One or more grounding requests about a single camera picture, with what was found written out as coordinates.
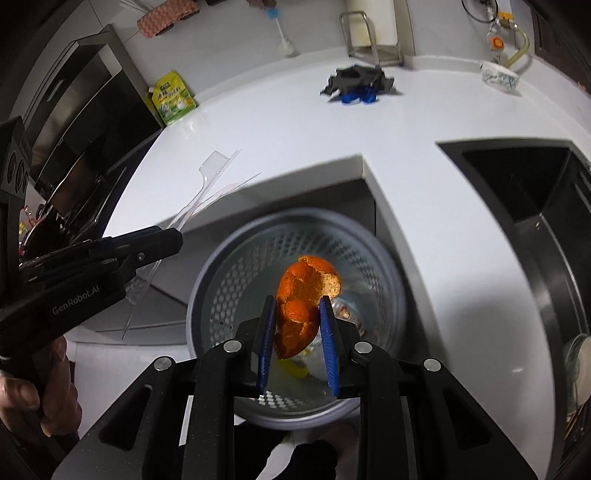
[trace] white countertop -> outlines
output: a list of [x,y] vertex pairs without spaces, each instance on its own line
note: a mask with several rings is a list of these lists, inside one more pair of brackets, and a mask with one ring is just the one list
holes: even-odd
[[[208,100],[165,129],[105,235],[177,213],[199,189],[197,169],[214,150],[241,150],[215,190],[258,173],[254,181],[361,155],[410,247],[402,261],[414,262],[426,289],[419,311],[434,317],[422,319],[433,354],[544,478],[555,419],[540,315],[501,229],[436,142],[572,135],[537,106],[526,83],[508,95],[474,73],[391,68],[399,95],[372,105],[328,103],[320,90],[349,65],[341,59],[276,74]],[[583,151],[587,140],[579,143]]]

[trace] green and yellow package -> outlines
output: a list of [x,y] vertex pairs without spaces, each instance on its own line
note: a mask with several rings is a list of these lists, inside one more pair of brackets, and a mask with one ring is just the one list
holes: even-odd
[[166,125],[174,123],[197,106],[182,78],[175,71],[167,73],[156,82],[152,101]]

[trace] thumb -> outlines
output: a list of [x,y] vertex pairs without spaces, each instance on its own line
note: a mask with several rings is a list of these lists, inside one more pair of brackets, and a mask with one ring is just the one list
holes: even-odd
[[0,377],[0,408],[37,410],[41,401],[35,386],[19,378]]

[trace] transparent plastic piece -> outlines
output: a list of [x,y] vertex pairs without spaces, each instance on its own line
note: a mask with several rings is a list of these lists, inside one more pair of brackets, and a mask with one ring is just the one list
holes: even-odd
[[[192,217],[197,215],[201,212],[205,207],[211,205],[216,200],[220,199],[224,195],[240,188],[245,183],[251,181],[259,174],[245,180],[242,182],[232,183],[230,185],[225,186],[221,190],[218,190],[214,194],[209,195],[212,187],[218,180],[218,178],[222,175],[222,173],[226,170],[228,165],[236,158],[236,156],[240,153],[239,150],[234,152],[230,158],[222,155],[220,152],[215,151],[209,157],[201,167],[199,167],[199,173],[203,176],[203,185],[201,189],[197,192],[195,197],[178,213],[172,220],[170,220],[167,224],[163,226],[163,229],[168,228],[176,228],[179,232],[182,231],[181,229]],[[156,270],[160,265],[160,261],[157,261],[153,264],[146,265],[142,268],[139,268],[137,271],[137,275],[135,278],[128,283],[126,286],[127,292],[127,299],[133,304],[137,305],[141,302],[144,298],[146,292],[154,276],[156,274]],[[133,318],[133,311],[125,324],[125,329],[123,332],[123,337],[127,333],[129,325],[131,324],[131,320]]]

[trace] black pants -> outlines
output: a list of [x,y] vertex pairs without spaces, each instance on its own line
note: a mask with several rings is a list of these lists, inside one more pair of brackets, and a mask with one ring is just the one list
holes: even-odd
[[[234,427],[234,464],[236,480],[255,480],[267,464],[267,459],[287,432],[267,430],[249,423]],[[184,446],[179,449],[177,476],[180,478]],[[289,465],[275,480],[335,480],[337,453],[324,440],[298,445]]]

